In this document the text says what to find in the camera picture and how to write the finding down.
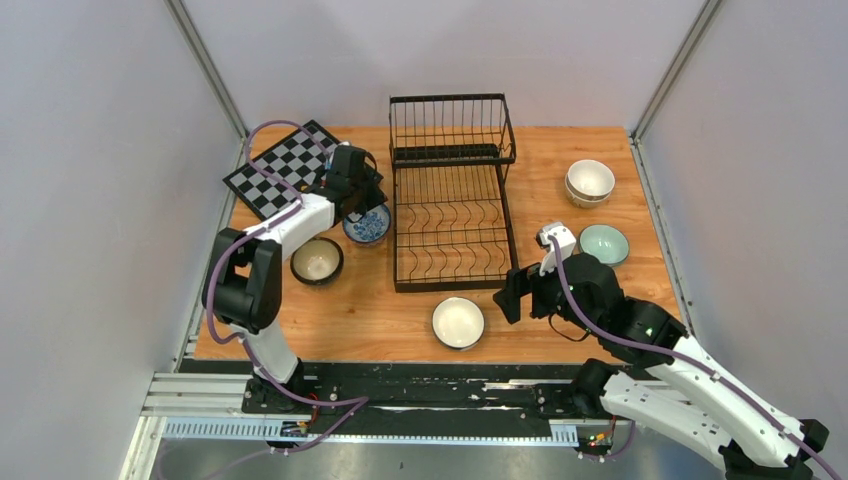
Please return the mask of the white green striped bowl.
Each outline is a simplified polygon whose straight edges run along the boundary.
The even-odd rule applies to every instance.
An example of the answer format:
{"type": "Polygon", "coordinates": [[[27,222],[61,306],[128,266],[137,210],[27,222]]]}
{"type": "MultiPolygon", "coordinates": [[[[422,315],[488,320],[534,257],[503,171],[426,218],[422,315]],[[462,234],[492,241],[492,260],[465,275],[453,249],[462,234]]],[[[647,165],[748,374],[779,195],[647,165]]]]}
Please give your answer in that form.
{"type": "Polygon", "coordinates": [[[621,265],[630,254],[627,237],[617,228],[606,224],[584,228],[578,237],[578,246],[582,252],[608,266],[621,265]]]}

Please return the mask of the teal glazed bowl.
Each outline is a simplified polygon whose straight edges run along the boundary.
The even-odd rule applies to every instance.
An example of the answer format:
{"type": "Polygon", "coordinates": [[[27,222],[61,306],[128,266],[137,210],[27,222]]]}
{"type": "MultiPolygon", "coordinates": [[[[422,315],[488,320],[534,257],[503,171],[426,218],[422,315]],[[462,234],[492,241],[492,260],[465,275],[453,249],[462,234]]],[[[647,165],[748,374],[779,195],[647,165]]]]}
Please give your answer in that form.
{"type": "Polygon", "coordinates": [[[431,327],[437,341],[452,350],[473,348],[482,339],[486,320],[480,307],[463,297],[449,297],[433,310],[431,327]]]}

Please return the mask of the blue floral white bowl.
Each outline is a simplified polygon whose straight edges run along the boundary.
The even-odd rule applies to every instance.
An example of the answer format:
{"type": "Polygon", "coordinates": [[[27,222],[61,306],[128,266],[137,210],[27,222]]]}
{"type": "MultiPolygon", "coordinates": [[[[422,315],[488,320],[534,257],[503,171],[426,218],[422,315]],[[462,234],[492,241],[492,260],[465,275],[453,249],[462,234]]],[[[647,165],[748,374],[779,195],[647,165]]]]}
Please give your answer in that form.
{"type": "Polygon", "coordinates": [[[381,204],[363,215],[351,214],[343,219],[342,227],[347,238],[357,245],[377,244],[390,230],[390,209],[386,204],[381,204]]]}

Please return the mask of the cream white bowl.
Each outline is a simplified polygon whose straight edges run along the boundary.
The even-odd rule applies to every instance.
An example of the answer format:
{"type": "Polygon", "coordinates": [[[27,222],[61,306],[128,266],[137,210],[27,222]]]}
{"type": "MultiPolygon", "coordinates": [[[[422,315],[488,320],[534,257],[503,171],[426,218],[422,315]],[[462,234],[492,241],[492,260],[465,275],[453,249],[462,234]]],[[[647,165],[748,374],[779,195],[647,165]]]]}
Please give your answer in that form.
{"type": "Polygon", "coordinates": [[[572,205],[591,209],[609,199],[615,188],[616,178],[605,164],[592,159],[582,159],[569,167],[564,184],[572,205]]]}

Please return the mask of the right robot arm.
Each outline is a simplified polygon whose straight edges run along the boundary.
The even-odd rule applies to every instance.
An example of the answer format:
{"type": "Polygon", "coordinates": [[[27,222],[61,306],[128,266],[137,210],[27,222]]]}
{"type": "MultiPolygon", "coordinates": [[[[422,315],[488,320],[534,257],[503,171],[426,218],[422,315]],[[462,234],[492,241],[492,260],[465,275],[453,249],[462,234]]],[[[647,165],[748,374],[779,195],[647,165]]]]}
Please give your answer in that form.
{"type": "Polygon", "coordinates": [[[723,368],[685,326],[655,303],[624,294],[614,270],[580,253],[560,264],[512,269],[493,300],[509,323],[531,298],[533,318],[560,316],[597,337],[613,357],[665,382],[679,399],[653,393],[622,368],[587,360],[567,390],[584,417],[623,416],[676,442],[727,479],[810,479],[829,431],[799,420],[756,395],[723,368]]]}

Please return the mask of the dark blue bowl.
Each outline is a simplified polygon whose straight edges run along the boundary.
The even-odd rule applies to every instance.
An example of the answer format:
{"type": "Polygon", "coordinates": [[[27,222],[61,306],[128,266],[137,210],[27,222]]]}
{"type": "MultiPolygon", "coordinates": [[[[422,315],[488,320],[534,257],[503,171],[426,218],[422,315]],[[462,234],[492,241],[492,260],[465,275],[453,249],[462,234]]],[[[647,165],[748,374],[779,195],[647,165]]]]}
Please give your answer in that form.
{"type": "Polygon", "coordinates": [[[294,278],[308,286],[322,287],[334,282],[344,268],[344,254],[332,239],[316,237],[297,249],[290,258],[294,278]]]}

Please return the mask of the black wire dish rack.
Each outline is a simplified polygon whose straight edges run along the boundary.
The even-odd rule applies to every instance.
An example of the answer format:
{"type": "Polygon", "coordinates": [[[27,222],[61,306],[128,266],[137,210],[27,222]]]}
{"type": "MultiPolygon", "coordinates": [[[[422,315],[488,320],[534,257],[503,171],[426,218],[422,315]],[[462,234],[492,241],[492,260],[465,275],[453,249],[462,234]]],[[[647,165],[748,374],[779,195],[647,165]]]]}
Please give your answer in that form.
{"type": "Polygon", "coordinates": [[[505,94],[393,96],[388,120],[396,291],[500,288],[517,265],[505,94]]]}

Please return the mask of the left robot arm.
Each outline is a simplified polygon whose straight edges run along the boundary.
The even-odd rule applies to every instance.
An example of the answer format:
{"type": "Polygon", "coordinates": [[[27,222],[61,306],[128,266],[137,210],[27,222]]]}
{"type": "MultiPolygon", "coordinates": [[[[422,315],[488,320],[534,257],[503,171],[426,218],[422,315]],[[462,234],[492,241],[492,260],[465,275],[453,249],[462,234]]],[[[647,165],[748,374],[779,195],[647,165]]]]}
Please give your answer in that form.
{"type": "Polygon", "coordinates": [[[385,203],[374,156],[339,145],[324,175],[267,220],[245,230],[225,228],[215,237],[204,283],[206,327],[219,344],[238,341],[254,372],[271,382],[268,400],[283,413],[298,411],[306,386],[294,377],[301,360],[278,322],[285,261],[347,217],[385,203]]]}

